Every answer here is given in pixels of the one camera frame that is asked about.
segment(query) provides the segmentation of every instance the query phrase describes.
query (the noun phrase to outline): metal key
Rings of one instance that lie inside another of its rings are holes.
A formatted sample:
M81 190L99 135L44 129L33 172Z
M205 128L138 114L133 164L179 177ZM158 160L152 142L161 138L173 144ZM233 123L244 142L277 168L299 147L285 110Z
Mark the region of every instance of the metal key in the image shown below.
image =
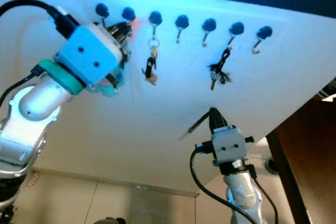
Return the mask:
M215 83L219 79L219 73L216 73L215 71L212 71L210 76L211 76L211 80L212 80L211 90L214 90Z
M158 53L157 53L157 47L156 46L152 46L151 47L151 56L153 57L154 59L154 69L156 70L156 58L158 56Z

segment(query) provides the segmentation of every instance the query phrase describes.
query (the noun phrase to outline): wall hook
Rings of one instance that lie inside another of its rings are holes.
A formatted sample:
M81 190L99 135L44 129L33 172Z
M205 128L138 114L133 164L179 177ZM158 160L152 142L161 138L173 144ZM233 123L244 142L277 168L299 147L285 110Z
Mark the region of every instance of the wall hook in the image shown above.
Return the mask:
M270 26L264 26L261 29L259 29L259 31L257 32L257 38L258 38L258 42L253 46L252 49L252 53L254 55L260 53L260 50L257 50L256 48L258 47L258 45L260 44L260 42L262 42L265 39L268 39L269 37L272 36L272 28Z
M206 38L208 37L208 34L211 31L214 31L216 29L216 21L213 18L208 18L206 21L204 21L204 23L202 25L202 29L205 32L203 42L202 42L202 46L206 47L207 46Z
M100 17L103 27L106 28L105 19L110 15L109 9L105 4L99 3L96 5L96 13Z
M237 36L241 35L244 32L244 24L242 22L236 22L233 25L231 25L229 29L229 33L231 35L231 39L229 43L227 44L227 47L231 50L231 43Z
M155 39L155 34L156 34L156 27L162 23L162 17L161 17L161 13L159 13L158 11L153 11L151 13L151 15L148 18L148 21L151 23L151 25L153 26L153 37L152 39Z
M178 34L177 34L177 39L176 39L176 43L180 43L180 35L183 29L187 28L189 26L189 19L186 15L180 15L176 21L175 21L175 25L178 28Z

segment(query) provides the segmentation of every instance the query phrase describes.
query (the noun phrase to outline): power cord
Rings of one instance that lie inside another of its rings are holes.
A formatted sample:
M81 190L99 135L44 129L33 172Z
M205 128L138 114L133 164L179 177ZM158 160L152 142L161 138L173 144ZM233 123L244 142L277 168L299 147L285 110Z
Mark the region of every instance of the power cord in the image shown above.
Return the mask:
M237 211L238 213L240 213L242 216L244 216L246 219L248 219L252 224L258 224L249 214L245 213L244 211L242 211L240 208L238 208L237 206L229 203L228 201L218 197L217 195L215 195L214 193L210 192L208 189L206 189L202 183L198 180L197 176L196 176L196 172L195 172L195 168L194 168L194 158L196 156L196 154L199 152L198 149L195 149L191 156L190 156L190 171L191 171L191 175L193 176L193 179L196 183L196 185L208 196L212 197L213 199L219 201L220 203L224 204L225 206L231 208L234 211Z
M8 89L5 90L5 92L1 95L0 97L0 107L2 106L4 100L6 99L6 96L8 96L8 94L20 87L22 84L26 83L27 81L31 80L33 77L38 77L40 76L42 73L44 72L44 69L42 67L40 67L39 65L36 65L32 70L31 70L31 74L28 75L27 77L23 78L21 81L18 81L17 83L15 83L14 85L10 86Z
M254 182L256 183L256 185L258 186L258 188L260 189L260 191L262 191L262 193L266 196L266 198L268 199L268 201L272 205L273 210L274 210L274 216L275 216L275 224L278 224L279 223L279 216L278 216L277 207L275 206L275 204L272 201L272 199L270 198L270 196L263 189L263 187L261 186L261 184L259 184L259 182L257 180L257 172L256 172L256 169L255 169L254 165L247 165L247 168L248 168L248 170L250 172L251 178L254 180Z
M56 25L56 30L59 31L66 39L74 32L79 23L69 14L62 11L61 13L58 9L51 5L48 5L39 0L12 0L2 6L0 6L0 17L9 9L18 6L36 6L47 11L47 13L53 18Z

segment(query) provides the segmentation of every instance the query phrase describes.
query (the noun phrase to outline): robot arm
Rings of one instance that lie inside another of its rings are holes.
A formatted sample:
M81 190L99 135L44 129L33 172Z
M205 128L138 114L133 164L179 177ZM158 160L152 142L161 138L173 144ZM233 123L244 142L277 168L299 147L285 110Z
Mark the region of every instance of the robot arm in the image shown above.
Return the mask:
M0 123L1 224L10 222L19 188L46 144L46 127L57 120L61 106L103 79L119 85L110 73L127 57L123 44L131 30L127 23L110 27L111 32L95 24L83 26L63 10L34 0L8 2L0 7L0 15L21 5L45 8L67 41L53 61L42 60L32 70L33 76L44 74L36 85L23 87L11 98L8 116Z
M212 133L211 140L197 144L194 152L213 154L213 164L219 167L221 174L224 175L224 182L228 185L226 194L228 201L225 201L225 205L233 209L232 224L266 224L261 216L261 194L251 183L249 174L251 166L245 164L247 160L246 142L253 142L253 138L244 138L239 129L233 125L227 125L226 120L215 108L211 108L189 129L189 132L192 132L208 116ZM194 173L192 160L191 171L196 183L200 186ZM202 185L200 188L208 193ZM223 199L216 197L218 201L224 203Z

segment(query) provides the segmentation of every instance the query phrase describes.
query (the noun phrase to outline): white board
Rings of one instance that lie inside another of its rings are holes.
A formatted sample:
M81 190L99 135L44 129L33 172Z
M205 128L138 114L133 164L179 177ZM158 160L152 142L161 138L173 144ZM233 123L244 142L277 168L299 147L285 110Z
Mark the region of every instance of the white board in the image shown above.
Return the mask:
M113 98L85 91L67 104L48 130L38 168L197 191L188 159L195 143L209 140L208 125L181 137L210 106L246 136L260 139L335 76L332 18L225 0L42 1L62 6L81 23L99 21L94 11L102 2L110 9L108 25L121 21L123 8L130 6L139 26L122 91ZM148 16L154 10L163 19L156 32L156 87L141 73L150 55ZM180 14L189 17L190 25L177 45L174 22ZM207 18L214 18L217 28L203 48L202 23ZM234 40L224 65L233 82L217 84L211 91L208 66L220 60L230 39L228 29L237 21L244 23L245 32ZM273 35L260 44L261 53L253 55L256 32L265 25L273 28ZM39 60L52 58L64 41L48 16L34 7L6 13L0 32L2 90L27 75ZM205 183L218 173L211 159L202 157L196 163Z

